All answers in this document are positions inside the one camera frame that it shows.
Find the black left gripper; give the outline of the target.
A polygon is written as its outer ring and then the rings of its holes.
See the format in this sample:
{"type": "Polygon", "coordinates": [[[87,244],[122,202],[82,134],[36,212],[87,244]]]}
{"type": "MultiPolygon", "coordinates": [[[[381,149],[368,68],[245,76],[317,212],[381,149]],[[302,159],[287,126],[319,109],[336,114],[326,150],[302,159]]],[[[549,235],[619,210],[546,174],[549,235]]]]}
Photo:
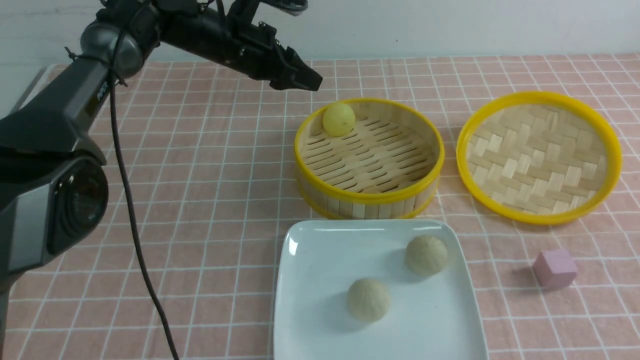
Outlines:
{"type": "Polygon", "coordinates": [[[261,23],[231,22],[220,14],[213,20],[210,61],[254,80],[270,81],[276,91],[316,92],[323,76],[306,64],[293,48],[275,38],[275,28],[261,23]]]}

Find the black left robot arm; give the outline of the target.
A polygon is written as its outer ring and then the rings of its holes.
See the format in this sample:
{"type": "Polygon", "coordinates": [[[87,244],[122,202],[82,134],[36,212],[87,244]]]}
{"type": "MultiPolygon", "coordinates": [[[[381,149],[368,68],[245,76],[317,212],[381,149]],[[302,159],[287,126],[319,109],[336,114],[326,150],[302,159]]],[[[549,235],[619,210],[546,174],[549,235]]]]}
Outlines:
{"type": "Polygon", "coordinates": [[[86,239],[105,216],[106,157],[89,130],[106,100],[134,246],[174,359],[169,322],[142,255],[115,111],[115,89],[142,70],[161,43],[246,75],[272,89],[316,92],[323,76],[277,30],[253,24],[258,0],[235,0],[225,11],[198,0],[104,0],[83,31],[81,53],[32,100],[0,121],[1,333],[9,294],[27,271],[38,269],[86,239]]]}

